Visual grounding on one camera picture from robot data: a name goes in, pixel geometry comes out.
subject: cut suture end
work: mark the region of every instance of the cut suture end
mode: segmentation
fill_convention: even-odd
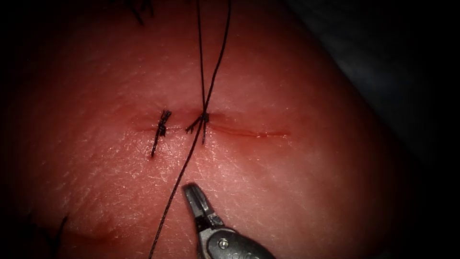
[[[152,152],[150,153],[150,157],[153,158],[155,155],[155,151],[157,149],[158,145],[158,138],[160,136],[166,137],[166,122],[168,121],[169,117],[171,116],[172,112],[169,110],[163,110],[160,121],[158,122],[158,128],[157,132],[155,134],[155,139],[153,140],[153,147],[152,147]]]

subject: skin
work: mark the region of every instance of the skin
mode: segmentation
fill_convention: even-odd
[[[278,259],[378,252],[405,216],[407,160],[311,34],[264,3],[233,1],[206,142],[181,185],[196,182],[227,226]],[[201,6],[207,93],[227,7]],[[13,52],[2,180],[16,254],[49,255],[41,235],[17,234],[32,212],[53,235],[69,216],[59,258],[147,258],[202,108],[195,3],[154,8],[142,27],[121,3],[61,5],[50,14],[61,22]],[[194,259],[196,244],[179,190],[154,258]]]

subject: black suture thread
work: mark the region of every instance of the black suture thread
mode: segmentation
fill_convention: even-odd
[[[187,127],[185,129],[186,132],[189,130],[193,131],[193,127],[197,124],[198,120],[204,120],[204,126],[203,126],[203,140],[201,141],[202,144],[205,143],[205,138],[206,138],[206,124],[209,122],[209,114],[206,112],[207,107],[209,105],[209,101],[211,99],[211,94],[212,90],[214,88],[214,81],[216,79],[217,71],[219,70],[220,63],[222,61],[222,57],[224,56],[224,50],[225,50],[225,44],[227,43],[227,36],[229,34],[229,27],[230,27],[230,14],[231,14],[231,0],[228,0],[228,6],[229,10],[227,13],[227,23],[225,24],[225,33],[224,33],[224,40],[222,43],[222,48],[220,49],[220,54],[219,54],[219,59],[217,60],[217,65],[216,68],[214,69],[214,72],[212,74],[212,79],[211,79],[211,86],[209,87],[209,91],[207,93],[207,98],[206,102],[204,102],[204,95],[205,95],[205,87],[204,87],[204,75],[203,75],[203,54],[202,54],[202,47],[201,47],[201,19],[198,19],[198,31],[199,31],[199,38],[200,38],[200,61],[201,61],[201,82],[202,82],[202,87],[201,87],[201,93],[203,97],[203,113],[198,117],[197,120],[195,120],[192,125]],[[198,15],[200,15],[199,12],[199,3],[197,1],[197,9],[198,9]]]
[[[133,0],[125,0],[125,5],[131,10],[131,12],[134,14],[134,17],[136,18],[136,20],[139,22],[140,25],[144,25],[144,21],[142,20],[142,18],[140,17],[140,14],[138,13],[138,11],[136,11],[136,9],[134,8],[134,3],[133,3]]]
[[[203,115],[203,139],[201,141],[201,144],[205,144],[205,138],[206,138],[206,124],[209,122],[209,113],[204,113]]]
[[[200,72],[201,72],[201,97],[203,101],[203,111],[205,110],[205,76],[203,74],[203,44],[201,41],[201,12],[200,1],[196,0],[196,16],[198,18],[198,41],[200,45]]]
[[[211,86],[209,87],[209,91],[207,93],[207,99],[206,99],[205,107],[203,109],[203,114],[205,114],[207,111],[207,106],[209,105],[209,100],[211,99],[212,89],[214,88],[214,80],[216,79],[217,70],[219,69],[220,62],[222,61],[222,57],[224,56],[225,44],[227,43],[227,36],[229,34],[229,27],[230,27],[231,0],[228,0],[228,5],[229,5],[229,11],[227,13],[227,24],[225,24],[224,41],[222,43],[222,48],[220,49],[219,59],[217,60],[216,68],[214,69],[214,73],[212,74]]]
[[[230,24],[231,0],[228,0],[228,6],[229,6],[229,12],[228,12],[228,17],[227,17],[227,25],[225,27],[224,44],[222,45],[222,50],[220,51],[220,57],[219,57],[216,69],[214,71],[214,75],[213,75],[211,85],[213,85],[215,74],[217,73],[217,70],[219,68],[220,61],[222,60],[222,56],[223,56],[223,52],[224,52],[224,48],[225,48],[225,41],[227,40],[227,34],[228,34],[229,24]],[[210,88],[210,90],[209,90],[208,101],[209,101],[209,98],[211,96],[211,90],[212,90],[212,88]],[[207,105],[204,107],[203,114],[206,114],[206,109],[207,109]],[[174,187],[172,189],[171,195],[169,196],[168,203],[166,204],[166,208],[164,209],[163,216],[161,217],[160,225],[158,226],[158,230],[157,230],[157,233],[155,235],[155,239],[153,240],[152,248],[150,249],[149,259],[152,258],[153,251],[155,250],[155,247],[157,245],[158,239],[160,237],[161,229],[163,228],[164,221],[166,219],[166,214],[168,213],[169,207],[171,206],[171,203],[173,201],[174,195],[176,194],[176,191],[177,191],[177,188],[179,187],[179,184],[181,182],[182,176],[184,175],[185,169],[187,168],[187,165],[190,162],[190,159],[192,158],[192,154],[193,154],[193,151],[195,150],[196,142],[198,141],[198,136],[199,136],[199,133],[200,133],[201,127],[203,126],[204,121],[205,121],[205,116],[202,116],[202,118],[199,120],[198,130],[196,131],[195,137],[193,139],[193,143],[192,143],[192,147],[190,148],[190,152],[188,153],[187,159],[185,160],[185,163],[184,163],[184,165],[182,167],[182,170],[179,173],[179,176],[177,177],[177,180],[176,180],[176,182],[174,184]]]
[[[153,141],[153,148],[152,148],[152,153],[150,154],[151,157],[154,156],[155,151],[157,149],[157,144],[158,144],[158,137],[163,136],[166,137],[166,121],[168,120],[169,116],[171,116],[171,111],[168,110],[163,110],[163,113],[161,114],[160,121],[158,122],[158,128],[157,128],[157,133],[155,134],[155,139]]]
[[[62,232],[64,231],[64,225],[66,224],[67,220],[69,219],[68,216],[65,216],[62,219],[61,225],[57,230],[56,237],[54,239],[49,239],[48,244],[51,247],[51,258],[56,258],[58,255],[59,247],[61,246],[61,236]]]
[[[149,259],[152,258],[153,251],[155,250],[158,239],[160,238],[161,229],[163,228],[164,221],[166,219],[166,214],[168,213],[169,207],[171,207],[171,203],[173,202],[174,195],[176,194],[177,188],[179,187],[179,183],[181,182],[182,176],[184,175],[185,169],[187,168],[188,162],[190,161],[190,158],[192,158],[192,154],[195,149],[196,142],[198,141],[198,136],[199,136],[202,125],[203,125],[203,121],[201,120],[200,124],[198,125],[198,131],[196,132],[195,138],[193,139],[192,148],[190,149],[190,152],[188,153],[187,159],[185,160],[182,170],[179,173],[179,176],[177,177],[177,180],[176,180],[176,183],[174,184],[171,195],[169,196],[168,203],[166,204],[166,208],[164,209],[163,216],[161,217],[160,225],[158,226],[158,230],[155,235],[155,239],[153,240],[152,248],[150,249]]]
[[[140,5],[140,10],[145,11],[145,7],[148,6],[150,10],[150,16],[153,17],[153,6],[151,0],[143,0],[142,4]]]
[[[27,215],[27,220],[26,220],[26,226],[25,226],[25,234],[27,241],[31,241],[34,231],[38,230],[38,232],[45,238],[46,243],[49,245],[51,249],[51,258],[55,259],[57,258],[59,247],[61,245],[61,237],[62,237],[62,232],[64,231],[64,225],[66,224],[67,220],[69,219],[69,216],[66,215],[61,222],[61,225],[59,226],[59,229],[57,230],[56,236],[54,238],[51,238],[49,236],[49,233],[46,231],[45,228],[38,227],[37,224],[31,223],[32,219],[32,214]]]
[[[25,225],[22,228],[20,236],[22,236],[26,241],[32,241],[34,237],[34,231],[37,229],[37,224],[32,223],[32,213],[27,215],[27,219],[25,220]]]

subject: reddish skin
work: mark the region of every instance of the reddish skin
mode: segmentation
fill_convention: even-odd
[[[207,89],[225,2],[202,2]],[[155,10],[144,27],[120,4],[63,10],[66,29],[3,113],[21,154],[8,164],[10,203],[48,229],[69,215],[61,258],[147,258],[191,147],[184,128],[202,105],[195,3]],[[234,1],[208,112],[181,185],[198,183],[228,226],[278,259],[356,258],[388,243],[404,200],[397,145],[278,2]],[[194,259],[196,242],[179,191],[154,258]]]

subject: screw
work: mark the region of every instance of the screw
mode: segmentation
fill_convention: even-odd
[[[221,238],[219,240],[219,247],[220,249],[226,249],[227,247],[229,247],[229,241],[226,240],[225,238]]]

